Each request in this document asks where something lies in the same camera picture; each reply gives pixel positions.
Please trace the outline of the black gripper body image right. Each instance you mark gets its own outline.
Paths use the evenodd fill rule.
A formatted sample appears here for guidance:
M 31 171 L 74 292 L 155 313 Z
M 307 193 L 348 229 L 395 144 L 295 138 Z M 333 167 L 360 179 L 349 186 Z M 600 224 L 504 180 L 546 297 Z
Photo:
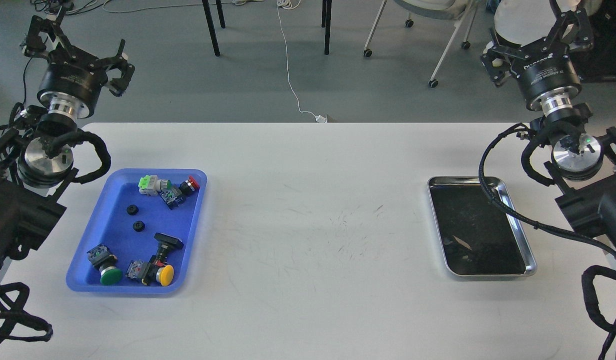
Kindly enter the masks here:
M 541 98 L 548 92 L 566 92 L 571 98 L 581 91 L 581 84 L 564 44 L 529 44 L 521 50 L 527 55 L 513 60 L 513 75 L 526 109 L 541 110 Z

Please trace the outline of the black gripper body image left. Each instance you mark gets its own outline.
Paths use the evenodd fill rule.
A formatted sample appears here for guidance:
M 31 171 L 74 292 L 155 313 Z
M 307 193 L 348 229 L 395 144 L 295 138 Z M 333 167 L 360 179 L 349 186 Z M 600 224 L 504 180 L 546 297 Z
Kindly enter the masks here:
M 78 119 L 95 113 L 102 88 L 109 81 L 104 69 L 82 68 L 79 62 L 69 62 L 62 55 L 47 54 L 49 63 L 40 84 L 37 98 L 50 108 L 53 100 L 66 100 L 75 109 Z

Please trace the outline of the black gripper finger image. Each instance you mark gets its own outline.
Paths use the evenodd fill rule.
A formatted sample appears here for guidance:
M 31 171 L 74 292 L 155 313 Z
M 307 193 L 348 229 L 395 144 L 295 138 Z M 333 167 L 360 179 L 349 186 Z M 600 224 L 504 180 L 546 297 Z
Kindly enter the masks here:
M 135 71 L 133 64 L 124 57 L 125 43 L 125 39 L 121 39 L 116 55 L 98 60 L 98 69 L 102 71 L 99 76 L 99 89 L 101 91 L 103 87 L 106 87 L 116 97 L 122 96 L 127 91 Z M 107 73 L 112 70 L 120 71 L 121 76 L 109 79 Z
M 593 30 L 584 7 L 561 11 L 551 8 L 555 24 L 545 37 L 545 51 L 567 47 L 574 51 L 589 51 L 594 47 Z
M 508 80 L 520 80 L 526 64 L 526 52 L 520 47 L 501 44 L 494 39 L 488 43 L 481 55 L 490 81 L 501 87 Z
M 21 51 L 30 59 L 41 58 L 48 63 L 77 63 L 82 60 L 77 48 L 61 29 L 63 14 L 52 18 L 34 15 L 21 43 Z

